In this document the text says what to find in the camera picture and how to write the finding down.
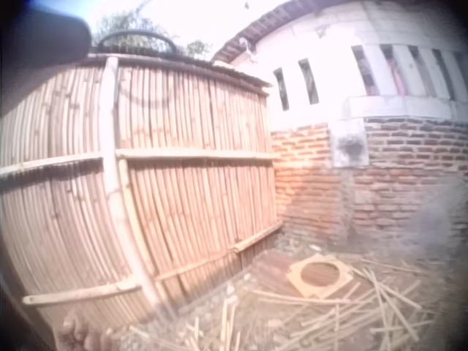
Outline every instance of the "green foliage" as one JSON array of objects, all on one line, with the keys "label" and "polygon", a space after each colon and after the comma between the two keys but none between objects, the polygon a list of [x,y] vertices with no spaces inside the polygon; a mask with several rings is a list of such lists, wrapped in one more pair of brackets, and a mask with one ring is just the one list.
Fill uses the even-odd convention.
[{"label": "green foliage", "polygon": [[[175,39],[175,37],[170,35],[164,28],[153,23],[150,18],[144,18],[140,15],[138,10],[133,10],[103,17],[98,24],[97,31],[93,35],[93,45],[97,45],[102,38],[109,34],[129,29],[151,31],[163,35],[168,39]],[[106,45],[130,46],[137,48],[144,47],[160,51],[169,50],[169,47],[165,42],[139,35],[127,35],[111,38],[106,41]],[[211,46],[201,40],[190,42],[186,47],[178,45],[179,53],[183,53],[186,56],[194,57],[196,59],[204,59],[210,49]]]}]

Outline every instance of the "white wall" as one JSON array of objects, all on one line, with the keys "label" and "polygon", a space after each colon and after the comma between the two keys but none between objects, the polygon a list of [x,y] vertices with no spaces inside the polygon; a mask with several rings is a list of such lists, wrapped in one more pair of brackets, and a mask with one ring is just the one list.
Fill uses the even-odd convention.
[{"label": "white wall", "polygon": [[[257,43],[255,61],[246,54],[231,64],[276,85],[273,71],[282,68],[290,109],[283,111],[278,88],[270,90],[272,129],[289,129],[318,121],[364,116],[425,116],[468,120],[468,93],[454,53],[466,53],[456,22],[439,7],[410,7],[384,1],[350,2],[305,15]],[[380,45],[392,45],[407,81],[407,95],[396,92]],[[352,54],[362,45],[380,95],[368,97]],[[436,96],[428,97],[408,45],[418,47]],[[450,100],[432,49],[442,52],[455,91]],[[320,103],[310,105],[298,61],[307,58]]]}]

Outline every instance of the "window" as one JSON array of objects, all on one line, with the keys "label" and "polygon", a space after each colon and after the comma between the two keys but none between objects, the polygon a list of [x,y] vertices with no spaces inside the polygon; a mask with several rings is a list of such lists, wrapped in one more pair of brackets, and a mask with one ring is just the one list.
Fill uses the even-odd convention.
[{"label": "window", "polygon": [[415,46],[409,46],[409,51],[412,55],[412,57],[415,60],[416,67],[418,68],[419,74],[421,76],[421,79],[424,83],[424,87],[426,88],[426,93],[430,97],[435,97],[436,96],[436,91],[434,88],[434,84],[432,83],[431,75],[429,74],[429,71],[427,70],[426,65],[424,64],[420,54],[419,54],[419,49]]},{"label": "window", "polygon": [[283,70],[281,68],[276,69],[273,74],[275,75],[276,82],[278,82],[279,98],[281,99],[281,105],[283,111],[290,109],[290,104],[287,100],[286,84],[284,83]]},{"label": "window", "polygon": [[463,77],[465,86],[468,88],[468,57],[464,53],[456,53],[455,57],[458,67],[461,70],[461,76]]},{"label": "window", "polygon": [[319,96],[317,94],[317,88],[315,87],[314,75],[310,69],[310,63],[307,58],[300,60],[299,67],[301,68],[304,81],[306,82],[307,94],[309,95],[310,105],[319,103]]},{"label": "window", "polygon": [[378,95],[379,89],[374,83],[371,66],[367,61],[367,58],[364,56],[363,48],[361,46],[353,46],[352,52],[358,62],[359,70],[361,71],[361,76],[363,78],[364,85],[366,86],[367,95]]},{"label": "window", "polygon": [[448,74],[447,66],[445,66],[444,58],[442,57],[442,53],[440,50],[433,49],[432,52],[436,56],[437,63],[439,64],[440,70],[442,71],[442,75],[444,76],[445,84],[447,84],[448,94],[450,95],[450,99],[455,99],[455,93],[453,91],[453,84],[452,80],[450,79],[450,75]]},{"label": "window", "polygon": [[400,72],[398,64],[396,63],[395,58],[393,57],[393,48],[391,45],[381,45],[380,49],[382,49],[383,56],[387,61],[388,68],[390,68],[390,72],[393,77],[393,81],[395,82],[396,90],[398,91],[399,95],[406,95],[407,90],[404,85],[403,75]]}]

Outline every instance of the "building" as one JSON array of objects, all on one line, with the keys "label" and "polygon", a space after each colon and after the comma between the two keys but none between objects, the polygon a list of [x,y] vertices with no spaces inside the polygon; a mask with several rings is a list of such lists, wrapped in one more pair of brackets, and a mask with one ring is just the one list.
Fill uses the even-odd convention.
[{"label": "building", "polygon": [[214,55],[273,83],[286,234],[432,247],[466,232],[467,45],[445,8],[410,2],[288,1]]}]

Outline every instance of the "bamboo slat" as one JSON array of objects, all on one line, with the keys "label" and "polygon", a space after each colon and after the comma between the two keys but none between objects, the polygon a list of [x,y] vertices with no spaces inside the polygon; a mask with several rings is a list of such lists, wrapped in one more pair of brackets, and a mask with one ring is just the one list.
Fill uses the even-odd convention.
[{"label": "bamboo slat", "polygon": [[109,72],[108,57],[0,118],[2,243],[49,325],[69,303],[101,329],[162,322],[279,227],[260,88],[137,56]]}]

